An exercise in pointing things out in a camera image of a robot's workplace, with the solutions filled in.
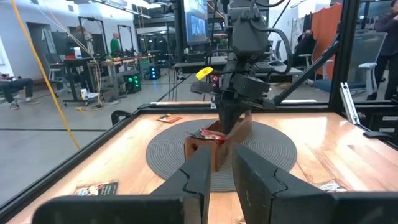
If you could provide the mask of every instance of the concrete floor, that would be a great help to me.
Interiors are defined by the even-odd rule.
[[[175,90],[177,96],[174,96],[174,101],[201,101],[203,99],[203,96],[189,91],[190,83],[194,80],[195,76],[192,75]],[[386,83],[382,83],[381,93],[385,91]],[[82,106],[78,104],[69,104],[64,107],[62,100],[71,98],[70,95],[61,96],[58,102],[71,129],[97,130],[74,132],[79,145],[83,147],[111,127],[113,111],[134,111],[141,104],[158,100],[168,91],[169,79],[167,75],[164,75],[159,80],[144,80],[142,91],[128,95],[120,104],[106,106],[92,113],[77,111],[75,107]],[[270,96],[279,94],[281,91],[273,86]],[[49,92],[36,92],[35,97],[39,98],[39,105],[21,103],[18,111],[9,110],[7,104],[0,105],[2,121],[0,123],[0,188],[2,189],[0,205],[76,152],[76,147],[66,131],[29,131],[29,129],[65,129]],[[289,99],[313,99],[327,102],[329,93],[303,84],[289,96]],[[364,94],[354,97],[354,100],[364,99]],[[28,130],[5,130],[7,128]]]

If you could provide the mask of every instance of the wooden box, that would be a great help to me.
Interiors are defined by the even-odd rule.
[[[207,146],[211,150],[211,170],[214,172],[219,171],[221,166],[225,163],[233,144],[243,142],[252,130],[252,115],[250,111],[246,112],[244,115],[245,117],[240,118],[232,131],[227,135],[228,140],[223,143],[214,140],[197,139],[191,136],[187,137],[184,145],[185,160],[191,158],[200,146]],[[223,126],[218,120],[209,125],[206,130],[213,134],[223,134]]]

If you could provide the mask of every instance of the computer screen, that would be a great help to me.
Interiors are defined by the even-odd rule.
[[[186,44],[208,42],[208,19],[206,0],[184,0]]]

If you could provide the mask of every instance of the yellow tag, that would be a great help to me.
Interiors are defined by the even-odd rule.
[[[202,70],[200,70],[196,76],[199,80],[201,80],[202,78],[205,78],[208,74],[210,74],[213,71],[213,69],[211,67],[206,67]]]

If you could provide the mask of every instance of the round rubber mat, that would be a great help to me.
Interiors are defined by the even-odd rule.
[[[158,134],[148,145],[147,163],[161,178],[168,179],[184,162],[184,142],[189,133],[207,127],[213,119],[187,121]],[[265,124],[253,122],[252,132],[242,145],[278,167],[289,171],[296,162],[297,150],[289,137]],[[218,172],[211,174],[212,192],[235,190],[231,153]]]

